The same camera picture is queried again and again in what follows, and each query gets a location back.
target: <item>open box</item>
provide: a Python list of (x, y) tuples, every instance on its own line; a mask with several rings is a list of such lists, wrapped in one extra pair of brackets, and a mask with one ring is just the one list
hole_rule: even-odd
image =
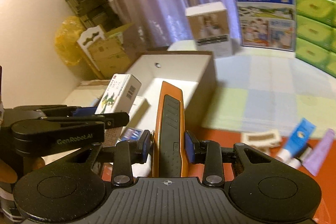
[(163, 81), (183, 92), (185, 129), (196, 131), (200, 127), (216, 88), (212, 52), (146, 52), (126, 73), (141, 82), (138, 96), (146, 98), (150, 105), (136, 128), (155, 129)]

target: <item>box with figurine picture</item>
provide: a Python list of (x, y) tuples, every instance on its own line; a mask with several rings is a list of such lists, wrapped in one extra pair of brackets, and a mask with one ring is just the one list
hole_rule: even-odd
[(215, 57), (232, 55), (227, 10), (222, 2), (188, 7), (185, 15), (199, 51), (212, 51)]
[(295, 0), (236, 0), (244, 46), (293, 51)]

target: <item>red table surface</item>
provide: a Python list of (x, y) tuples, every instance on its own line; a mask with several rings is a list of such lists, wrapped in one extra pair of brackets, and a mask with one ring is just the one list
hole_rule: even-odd
[[(233, 147), (237, 142), (240, 142), (241, 135), (239, 133), (212, 130), (202, 128), (195, 134), (199, 140), (213, 140), (218, 142), (222, 147)], [(309, 144), (314, 147), (318, 143), (318, 140), (309, 140)], [(272, 148), (271, 156), (275, 156), (280, 148)], [(336, 171), (335, 160), (336, 159), (336, 142), (333, 143), (331, 150), (320, 170), (318, 175), (314, 177), (304, 167), (300, 168), (300, 171), (314, 178), (322, 189), (322, 202), (316, 212), (316, 221), (319, 224), (334, 224), (336, 223)], [(231, 164), (223, 164), (225, 179), (227, 181), (232, 180), (233, 173)], [(204, 165), (189, 165), (189, 177), (199, 177), (202, 179)], [(111, 170), (105, 168), (103, 174), (103, 180), (110, 181)]]

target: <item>black rubber grip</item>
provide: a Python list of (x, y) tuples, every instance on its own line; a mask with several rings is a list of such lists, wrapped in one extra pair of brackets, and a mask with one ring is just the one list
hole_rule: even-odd
[[(198, 178), (139, 178), (116, 188), (107, 201), (71, 224), (262, 224), (239, 212), (224, 191)], [(25, 220), (22, 224), (36, 224)], [(300, 224), (314, 224), (305, 220)]]
[(160, 132), (160, 178), (181, 176), (180, 105), (179, 100), (170, 95), (165, 96)]

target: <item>white cardboard box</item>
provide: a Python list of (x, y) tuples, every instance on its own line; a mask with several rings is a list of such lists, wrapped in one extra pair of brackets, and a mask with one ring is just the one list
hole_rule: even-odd
[(183, 92), (185, 129), (197, 135), (216, 87), (216, 72), (211, 52), (165, 51), (142, 54), (127, 73), (142, 83), (138, 96), (149, 108), (132, 127), (155, 129), (161, 85), (166, 81)]
[(185, 9), (199, 51), (212, 51), (215, 57), (233, 54), (227, 10), (220, 1)]
[[(139, 92), (141, 83), (131, 74), (113, 75), (101, 98), (95, 114), (127, 112)], [(122, 133), (122, 127), (105, 130), (104, 146), (114, 146)]]

